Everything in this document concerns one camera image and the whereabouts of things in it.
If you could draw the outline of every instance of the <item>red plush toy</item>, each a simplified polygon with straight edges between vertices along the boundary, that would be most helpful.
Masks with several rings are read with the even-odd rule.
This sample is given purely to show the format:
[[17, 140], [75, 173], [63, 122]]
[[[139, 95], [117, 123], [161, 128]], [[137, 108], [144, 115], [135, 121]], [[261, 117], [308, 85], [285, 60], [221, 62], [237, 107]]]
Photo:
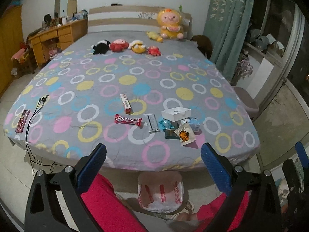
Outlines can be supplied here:
[[153, 55], [153, 56], [158, 56], [158, 55], [161, 55], [161, 52], [159, 51], [158, 47], [150, 46], [148, 48], [148, 54]]
[[127, 49], [129, 47], [129, 43], [126, 42], [123, 39], [117, 39], [115, 41], [113, 41], [110, 45], [109, 48], [113, 51], [113, 52], [122, 52], [123, 50]]

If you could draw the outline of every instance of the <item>curtain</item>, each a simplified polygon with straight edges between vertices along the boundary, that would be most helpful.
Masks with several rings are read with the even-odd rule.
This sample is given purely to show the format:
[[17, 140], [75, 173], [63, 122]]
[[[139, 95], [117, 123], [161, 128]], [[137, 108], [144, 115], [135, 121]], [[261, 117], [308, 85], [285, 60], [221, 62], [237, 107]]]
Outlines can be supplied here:
[[213, 45], [211, 61], [231, 81], [242, 49], [254, 0], [211, 0], [204, 35]]

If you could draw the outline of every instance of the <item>striped headboard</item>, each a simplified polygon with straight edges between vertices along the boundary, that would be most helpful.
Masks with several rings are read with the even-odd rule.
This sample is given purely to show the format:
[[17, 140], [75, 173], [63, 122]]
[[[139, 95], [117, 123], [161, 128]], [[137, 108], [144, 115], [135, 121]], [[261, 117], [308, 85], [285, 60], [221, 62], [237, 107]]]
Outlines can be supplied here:
[[[88, 15], [88, 33], [105, 31], [160, 32], [158, 13], [164, 7], [117, 5], [93, 8]], [[191, 37], [192, 18], [182, 13], [183, 35]]]

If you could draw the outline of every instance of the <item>grey bed sheet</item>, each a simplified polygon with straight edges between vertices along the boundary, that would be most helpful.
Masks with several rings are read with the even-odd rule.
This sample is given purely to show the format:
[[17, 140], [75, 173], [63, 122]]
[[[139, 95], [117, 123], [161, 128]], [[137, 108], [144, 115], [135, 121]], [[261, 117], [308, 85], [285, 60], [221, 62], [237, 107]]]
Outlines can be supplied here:
[[[91, 45], [118, 38], [158, 46], [162, 56], [131, 50], [92, 54]], [[133, 118], [154, 113], [160, 120], [164, 109], [192, 109], [192, 117], [201, 124], [196, 142], [181, 146], [179, 140], [165, 139], [162, 131], [149, 134], [146, 124], [142, 128], [115, 124], [116, 113], [129, 116], [120, 102], [121, 93], [130, 100]], [[29, 145], [34, 153], [63, 164], [74, 164], [103, 143], [107, 147], [106, 167], [193, 170], [205, 167], [200, 157], [205, 142], [234, 164], [256, 154], [260, 145], [233, 88], [190, 41], [157, 43], [144, 32], [100, 32], [82, 37], [40, 71], [9, 111], [4, 132], [23, 149], [25, 130], [15, 133], [20, 114], [25, 109], [33, 113], [45, 94], [49, 100], [34, 118]]]

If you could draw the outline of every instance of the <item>metal screw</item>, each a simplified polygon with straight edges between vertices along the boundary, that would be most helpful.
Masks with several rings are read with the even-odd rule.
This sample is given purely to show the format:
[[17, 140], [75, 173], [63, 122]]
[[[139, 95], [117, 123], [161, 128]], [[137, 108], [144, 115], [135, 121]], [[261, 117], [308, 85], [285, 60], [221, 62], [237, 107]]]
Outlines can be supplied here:
[[243, 171], [243, 168], [241, 166], [235, 166], [234, 169], [237, 173], [241, 173]]
[[270, 172], [269, 170], [265, 170], [265, 171], [264, 171], [264, 174], [265, 174], [266, 176], [271, 176], [271, 172]]
[[39, 171], [37, 171], [37, 176], [41, 176], [43, 174], [43, 170], [39, 170]]
[[69, 173], [69, 172], [71, 172], [73, 170], [73, 167], [72, 166], [67, 166], [67, 167], [65, 167], [65, 169], [64, 169], [64, 171], [66, 172], [66, 173]]

